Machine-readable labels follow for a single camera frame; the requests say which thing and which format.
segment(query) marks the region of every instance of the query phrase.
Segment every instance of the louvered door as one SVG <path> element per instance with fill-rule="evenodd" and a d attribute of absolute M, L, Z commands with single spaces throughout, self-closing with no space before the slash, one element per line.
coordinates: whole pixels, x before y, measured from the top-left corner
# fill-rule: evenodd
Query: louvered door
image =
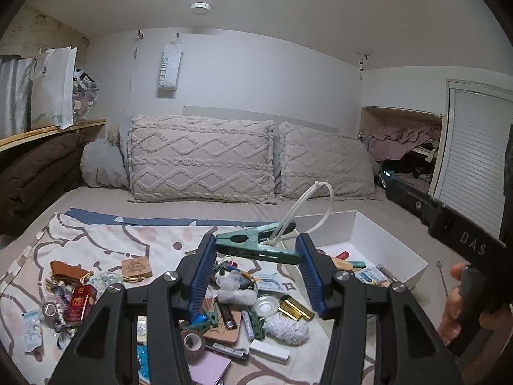
<path fill-rule="evenodd" d="M 495 237 L 504 208 L 504 152 L 512 122 L 513 102 L 450 88 L 447 142 L 434 196 Z"/>

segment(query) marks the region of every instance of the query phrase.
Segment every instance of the fork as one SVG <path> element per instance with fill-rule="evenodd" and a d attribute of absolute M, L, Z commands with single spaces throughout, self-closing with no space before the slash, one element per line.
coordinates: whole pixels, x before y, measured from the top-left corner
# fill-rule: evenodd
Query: fork
<path fill-rule="evenodd" d="M 447 285 L 445 285 L 444 275 L 442 274 L 442 266 L 443 266 L 443 264 L 444 264 L 444 261 L 437 261 L 437 268 L 440 271 L 440 276 L 442 277 L 442 282 L 444 284 L 445 298 L 449 298 L 449 293 L 447 292 Z"/>

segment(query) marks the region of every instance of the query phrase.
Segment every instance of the white storage box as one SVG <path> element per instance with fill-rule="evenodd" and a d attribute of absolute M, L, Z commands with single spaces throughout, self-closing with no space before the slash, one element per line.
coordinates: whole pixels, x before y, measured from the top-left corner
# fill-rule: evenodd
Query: white storage box
<path fill-rule="evenodd" d="M 297 231 L 305 232 L 315 226 L 321 217 L 295 217 Z M 398 281 L 404 282 L 408 289 L 415 287 L 427 268 L 427 262 L 418 254 L 358 211 L 332 213 L 310 237 L 316 248 L 330 256 L 348 251 L 348 261 L 364 261 L 367 267 L 382 264 Z M 295 239 L 282 243 L 286 249 L 296 249 Z M 303 296 L 308 299 L 299 266 L 287 265 L 286 268 Z"/>

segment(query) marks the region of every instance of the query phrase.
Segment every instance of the black handle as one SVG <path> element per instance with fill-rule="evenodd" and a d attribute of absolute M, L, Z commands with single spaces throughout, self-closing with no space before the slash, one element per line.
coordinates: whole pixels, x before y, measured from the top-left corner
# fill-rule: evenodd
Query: black handle
<path fill-rule="evenodd" d="M 178 320 L 171 311 L 171 293 L 181 283 L 177 272 L 152 282 L 148 289 L 147 337 L 150 381 L 155 385 L 192 385 Z"/>
<path fill-rule="evenodd" d="M 486 310 L 490 294 L 487 293 L 488 277 L 476 268 L 465 266 L 461 275 L 460 295 L 464 300 L 464 309 L 458 321 L 461 333 L 447 348 L 458 358 L 460 371 L 481 351 L 488 341 L 491 331 L 481 328 L 479 317 Z"/>
<path fill-rule="evenodd" d="M 49 385 L 139 383 L 134 314 L 127 311 L 121 284 L 107 288 L 78 328 Z"/>
<path fill-rule="evenodd" d="M 333 282 L 344 302 L 335 318 L 320 385 L 360 385 L 367 330 L 365 285 L 345 271 L 336 272 Z"/>
<path fill-rule="evenodd" d="M 453 356 L 410 291 L 396 282 L 388 294 L 388 311 L 378 314 L 375 377 L 381 382 L 374 383 L 463 385 Z"/>

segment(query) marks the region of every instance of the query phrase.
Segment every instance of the clamp screw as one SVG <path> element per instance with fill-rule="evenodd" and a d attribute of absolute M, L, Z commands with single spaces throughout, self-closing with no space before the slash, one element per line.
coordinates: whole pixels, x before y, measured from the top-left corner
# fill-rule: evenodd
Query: clamp screw
<path fill-rule="evenodd" d="M 392 289 L 396 293 L 403 293 L 404 291 L 406 291 L 406 285 L 404 285 L 402 282 L 394 282 L 392 284 Z"/>
<path fill-rule="evenodd" d="M 107 291 L 109 291 L 111 294 L 117 294 L 118 292 L 121 291 L 122 288 L 123 288 L 123 286 L 121 284 L 115 283 L 115 284 L 109 285 L 109 287 L 107 288 Z"/>
<path fill-rule="evenodd" d="M 351 275 L 349 272 L 345 271 L 345 270 L 340 270 L 338 271 L 336 274 L 335 274 L 335 277 L 339 280 L 339 281 L 349 281 Z"/>
<path fill-rule="evenodd" d="M 164 281 L 173 282 L 173 281 L 176 281 L 177 279 L 178 279 L 178 272 L 169 270 L 168 272 L 164 273 Z"/>

